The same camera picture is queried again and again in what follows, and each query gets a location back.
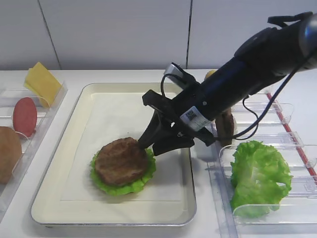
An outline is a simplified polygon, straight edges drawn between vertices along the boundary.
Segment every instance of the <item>sticker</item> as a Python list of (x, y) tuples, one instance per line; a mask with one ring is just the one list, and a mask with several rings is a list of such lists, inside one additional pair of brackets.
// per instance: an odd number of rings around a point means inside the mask
[(206, 119), (195, 106), (184, 112), (183, 115), (180, 116), (180, 119), (194, 131), (199, 131), (210, 124), (210, 121)]

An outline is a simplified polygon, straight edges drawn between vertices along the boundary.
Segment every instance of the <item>countertop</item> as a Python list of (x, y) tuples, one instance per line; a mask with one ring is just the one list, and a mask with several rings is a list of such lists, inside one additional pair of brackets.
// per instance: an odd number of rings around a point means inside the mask
[[(198, 81), (202, 81), (207, 69), (187, 70)], [(26, 71), (0, 71), (0, 85), (9, 89), (23, 89)], [(194, 183), (197, 197), (197, 213), (193, 221), (182, 228), (46, 228), (35, 224), (29, 209), (36, 187), (40, 182), (55, 144), (75, 106), (84, 86), (95, 82), (160, 82), (163, 70), (53, 70), (52, 74), (65, 82), (68, 92), (37, 151), (7, 213), (0, 223), (1, 238), (219, 238), (218, 221), (211, 191), (206, 159), (211, 156), (210, 148), (201, 142), (191, 148)], [(294, 105), (289, 123), (298, 132), (304, 144), (317, 144), (317, 70), (297, 73), (280, 93), (280, 103)], [(248, 237), (315, 237), (316, 234), (248, 235)]]

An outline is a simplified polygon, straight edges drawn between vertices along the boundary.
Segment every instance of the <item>lettuce leaf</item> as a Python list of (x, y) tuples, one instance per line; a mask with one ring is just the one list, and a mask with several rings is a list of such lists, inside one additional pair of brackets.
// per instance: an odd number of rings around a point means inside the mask
[[(258, 141), (240, 143), (231, 162), (231, 184), (235, 188), (232, 209), (246, 204), (279, 204), (288, 195), (292, 177), (284, 158), (273, 146)], [(278, 206), (246, 206), (235, 215), (251, 218), (277, 210)]]
[(155, 158), (154, 158), (154, 153), (151, 149), (146, 149), (148, 158), (149, 158), (149, 167), (147, 171), (144, 173), (144, 175), (127, 185), (124, 186), (112, 186), (112, 185), (107, 185), (105, 184), (98, 174), (96, 173), (95, 170), (95, 160), (97, 158), (97, 155), (99, 151), (94, 155), (90, 166), (91, 166), (91, 172), (90, 172), (90, 177), (93, 180), (94, 184), (102, 191), (105, 193), (112, 195), (112, 196), (119, 196), (119, 195), (124, 195), (128, 194), (131, 192), (140, 192), (143, 190), (144, 185), (151, 179), (153, 178), (153, 173), (156, 171), (156, 165), (155, 165)]

